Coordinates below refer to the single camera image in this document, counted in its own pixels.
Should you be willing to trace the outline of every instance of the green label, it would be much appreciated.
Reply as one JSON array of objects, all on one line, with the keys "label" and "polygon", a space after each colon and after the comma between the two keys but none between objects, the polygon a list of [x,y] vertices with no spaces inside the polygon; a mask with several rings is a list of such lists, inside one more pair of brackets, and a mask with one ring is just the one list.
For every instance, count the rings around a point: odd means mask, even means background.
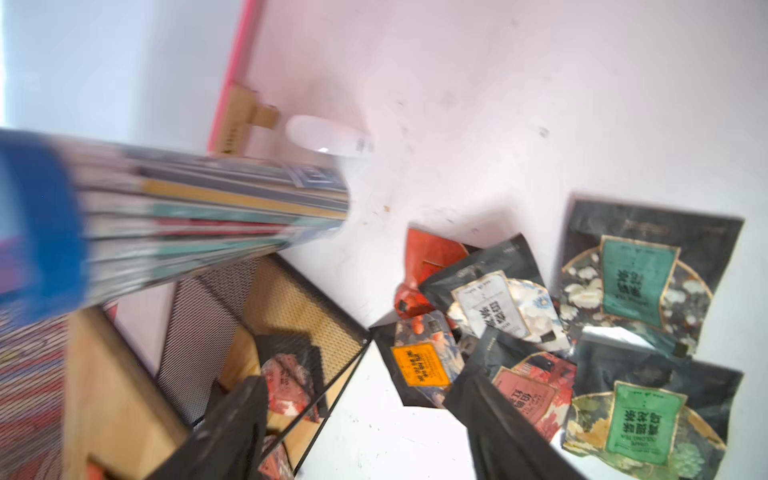
[{"label": "green label", "polygon": [[655,465],[666,465],[687,397],[616,382],[614,413],[605,449]]},{"label": "green label", "polygon": [[603,236],[603,313],[661,328],[659,302],[679,250]]}]

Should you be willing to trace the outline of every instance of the tea packet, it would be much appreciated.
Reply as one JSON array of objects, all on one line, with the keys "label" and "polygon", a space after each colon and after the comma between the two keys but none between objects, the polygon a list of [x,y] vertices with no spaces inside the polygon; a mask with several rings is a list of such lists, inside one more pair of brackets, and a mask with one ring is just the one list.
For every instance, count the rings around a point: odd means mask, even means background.
[{"label": "tea packet", "polygon": [[391,353],[406,384],[443,408],[446,388],[464,368],[464,360],[442,313],[398,320]]},{"label": "tea packet", "polygon": [[400,318],[409,319],[432,312],[435,308],[419,292],[419,284],[433,273],[468,255],[466,245],[409,228],[406,240],[406,278],[395,293],[395,310]]},{"label": "tea packet", "polygon": [[570,346],[549,292],[522,235],[474,252],[435,273],[419,289],[453,319],[463,335],[493,326],[543,350]]},{"label": "tea packet", "polygon": [[469,357],[470,366],[491,380],[539,435],[551,442],[571,407],[576,365],[541,351],[534,343],[485,329]]},{"label": "tea packet", "polygon": [[[264,437],[264,447],[261,452],[264,453],[277,440],[277,435],[268,435]],[[278,447],[266,457],[259,465],[259,473],[263,480],[293,480],[293,469],[290,467],[288,452],[285,444]]]},{"label": "tea packet", "polygon": [[379,350],[379,354],[382,356],[384,366],[386,366],[389,371],[389,376],[392,378],[392,384],[395,386],[395,390],[397,390],[397,394],[400,397],[402,404],[404,406],[418,406],[435,409],[437,408],[435,404],[432,403],[424,393],[420,392],[417,387],[410,386],[406,383],[406,380],[403,378],[402,372],[400,371],[400,367],[392,354],[392,347],[395,345],[397,323],[401,320],[398,312],[392,310],[379,322],[379,324],[371,327],[371,339],[376,342],[376,347]]},{"label": "tea packet", "polygon": [[478,480],[584,480],[509,404],[481,366],[466,365],[445,407],[467,427]]},{"label": "tea packet", "polygon": [[568,335],[621,326],[667,355],[692,354],[742,224],[578,200],[558,294]]},{"label": "tea packet", "polygon": [[[261,375],[270,391],[270,411],[299,415],[323,389],[320,349],[301,335],[258,335],[256,348]],[[325,397],[310,409],[305,420],[319,423],[328,416]]]},{"label": "tea packet", "polygon": [[647,480],[712,480],[740,372],[585,335],[563,448]]}]

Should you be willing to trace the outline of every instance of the red packet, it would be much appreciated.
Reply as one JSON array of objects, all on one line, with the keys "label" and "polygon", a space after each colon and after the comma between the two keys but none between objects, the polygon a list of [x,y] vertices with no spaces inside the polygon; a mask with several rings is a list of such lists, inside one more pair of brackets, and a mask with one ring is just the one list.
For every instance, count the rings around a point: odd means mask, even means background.
[{"label": "red packet", "polygon": [[[433,273],[468,255],[466,247],[459,242],[409,228],[406,241],[406,278],[395,294],[395,310],[400,318],[409,319],[432,312],[435,308],[419,292],[419,284]],[[450,319],[448,322],[454,329],[455,324]]]},{"label": "red packet", "polygon": [[494,328],[485,329],[468,363],[481,366],[511,405],[552,441],[571,407],[576,365]]}]

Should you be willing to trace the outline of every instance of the pink trim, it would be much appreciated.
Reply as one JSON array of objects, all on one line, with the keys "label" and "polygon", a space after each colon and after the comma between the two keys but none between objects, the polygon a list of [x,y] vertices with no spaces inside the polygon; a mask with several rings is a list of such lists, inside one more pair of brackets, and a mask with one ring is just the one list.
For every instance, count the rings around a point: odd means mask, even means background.
[{"label": "pink trim", "polygon": [[221,88],[219,104],[216,106],[214,115],[214,125],[210,130],[208,138],[208,151],[216,150],[216,139],[219,137],[219,130],[224,122],[224,114],[227,111],[227,105],[230,100],[230,86],[236,84],[243,74],[241,68],[248,61],[246,53],[250,53],[253,44],[253,34],[256,31],[257,20],[261,14],[263,0],[243,0],[243,12],[240,14],[240,24],[237,26],[235,42],[230,52],[230,61],[227,66],[227,74],[224,77],[224,85]]}]

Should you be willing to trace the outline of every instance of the tea bag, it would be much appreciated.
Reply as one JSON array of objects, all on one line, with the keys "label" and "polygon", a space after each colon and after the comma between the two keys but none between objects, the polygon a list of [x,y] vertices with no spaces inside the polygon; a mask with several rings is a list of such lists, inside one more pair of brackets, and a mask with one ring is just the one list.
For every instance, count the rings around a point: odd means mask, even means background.
[{"label": "tea bag", "polygon": [[712,480],[740,372],[584,335],[563,448],[635,478]]},{"label": "tea bag", "polygon": [[576,365],[490,328],[467,362],[465,371],[474,370],[491,380],[539,435],[551,442],[571,406]]},{"label": "tea bag", "polygon": [[558,314],[522,235],[474,252],[435,273],[419,289],[464,335],[493,326],[549,352],[567,349]]},{"label": "tea bag", "polygon": [[621,326],[661,352],[690,355],[743,220],[579,200],[565,235],[560,317]]},{"label": "tea bag", "polygon": [[464,368],[464,360],[442,313],[398,320],[391,351],[406,383],[443,408],[446,389]]}]

